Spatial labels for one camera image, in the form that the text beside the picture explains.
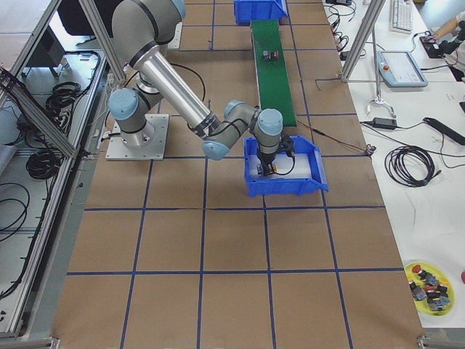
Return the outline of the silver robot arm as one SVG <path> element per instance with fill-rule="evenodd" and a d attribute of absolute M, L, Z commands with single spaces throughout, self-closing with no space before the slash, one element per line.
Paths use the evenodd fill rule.
<path fill-rule="evenodd" d="M 112 94 L 110 109 L 115 119 L 133 121 L 142 117 L 139 103 L 148 100 L 155 89 L 185 119 L 191 131 L 203 139 L 203 152 L 210 159 L 223 159 L 243 133 L 250 132 L 257 141 L 262 174 L 276 174 L 273 161 L 281 149 L 281 112 L 232 100 L 220 121 L 161 53 L 161 46 L 174 38 L 176 26 L 185 15 L 183 1 L 122 1 L 116 6 L 112 16 L 116 53 L 139 71 L 142 80 L 135 89 Z"/>

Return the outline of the person hand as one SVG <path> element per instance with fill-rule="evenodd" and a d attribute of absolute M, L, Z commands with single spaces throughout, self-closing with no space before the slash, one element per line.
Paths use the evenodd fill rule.
<path fill-rule="evenodd" d="M 442 38 L 445 34 L 440 32 L 440 31 L 435 31 L 433 34 L 432 34 L 432 37 L 435 39 L 435 40 L 438 40 L 440 38 Z"/>

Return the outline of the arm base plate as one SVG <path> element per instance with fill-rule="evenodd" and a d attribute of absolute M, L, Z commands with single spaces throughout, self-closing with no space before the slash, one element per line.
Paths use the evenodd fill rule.
<path fill-rule="evenodd" d="M 115 122 L 105 158 L 108 161 L 163 161 L 169 129 L 168 114 L 145 115 L 145 127 L 138 133 L 121 132 Z"/>
<path fill-rule="evenodd" d="M 168 43 L 167 49 L 169 51 L 179 50 L 180 45 L 181 45 L 181 38 L 182 38 L 182 22 L 177 23 L 176 28 L 175 28 L 175 32 L 174 32 L 174 37 Z"/>

